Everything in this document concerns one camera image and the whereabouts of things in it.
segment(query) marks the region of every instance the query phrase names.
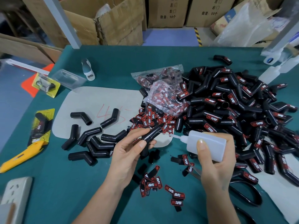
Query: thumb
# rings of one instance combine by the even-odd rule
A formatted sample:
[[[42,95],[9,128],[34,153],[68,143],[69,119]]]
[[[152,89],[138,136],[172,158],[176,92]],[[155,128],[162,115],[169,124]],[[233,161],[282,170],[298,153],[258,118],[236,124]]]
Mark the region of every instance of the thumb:
[[[131,148],[128,153],[132,161],[140,154],[146,145],[147,142],[145,140],[140,140],[136,145],[133,146],[133,148]]]
[[[199,139],[196,144],[198,160],[202,168],[209,168],[213,165],[211,152],[207,143],[203,139]]]

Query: white power outlet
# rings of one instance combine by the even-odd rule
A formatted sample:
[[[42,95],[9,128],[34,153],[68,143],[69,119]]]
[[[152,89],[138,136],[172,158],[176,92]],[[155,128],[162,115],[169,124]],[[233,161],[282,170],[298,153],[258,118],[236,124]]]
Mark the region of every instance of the white power outlet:
[[[0,205],[14,203],[15,211],[11,224],[22,223],[31,184],[32,177],[16,178],[7,183]]]

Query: yellow utility knife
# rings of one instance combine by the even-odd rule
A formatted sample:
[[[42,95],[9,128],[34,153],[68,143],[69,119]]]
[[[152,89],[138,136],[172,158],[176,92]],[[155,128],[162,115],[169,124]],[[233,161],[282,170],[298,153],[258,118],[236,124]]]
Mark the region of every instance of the yellow utility knife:
[[[0,167],[0,173],[4,173],[10,170],[11,168],[14,168],[15,166],[21,164],[22,162],[25,162],[26,160],[34,157],[36,154],[39,154],[43,150],[42,149],[43,145],[47,145],[47,144],[48,142],[46,141],[38,141],[32,143],[23,152],[16,155],[9,161],[3,163],[2,166]]]

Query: orange object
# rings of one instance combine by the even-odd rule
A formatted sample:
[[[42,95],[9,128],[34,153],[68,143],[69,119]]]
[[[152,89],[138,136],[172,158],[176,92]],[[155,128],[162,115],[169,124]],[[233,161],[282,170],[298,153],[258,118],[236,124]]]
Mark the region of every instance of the orange object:
[[[54,67],[54,64],[49,64],[48,66],[43,67],[43,70],[51,71],[53,67]],[[28,79],[26,79],[24,82],[21,83],[21,87],[24,90],[26,90],[32,97],[35,97],[35,95],[38,92],[38,89],[32,87],[32,83],[33,83],[33,80],[34,80],[36,74],[37,73],[35,73],[34,75],[32,75],[31,77],[29,77]]]

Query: floor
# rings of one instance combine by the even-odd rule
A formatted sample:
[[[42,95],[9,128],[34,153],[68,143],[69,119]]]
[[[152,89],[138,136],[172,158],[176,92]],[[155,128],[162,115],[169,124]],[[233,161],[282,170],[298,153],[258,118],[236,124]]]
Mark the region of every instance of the floor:
[[[209,46],[215,35],[208,28],[198,28],[203,46]],[[145,46],[198,46],[194,28],[184,27],[176,29],[148,29],[143,32]],[[13,60],[30,64],[35,67],[44,67],[26,59],[12,57]],[[6,141],[17,126],[25,110],[32,101],[32,97],[25,92],[20,84],[32,76],[31,71],[20,69],[0,60],[0,152]]]

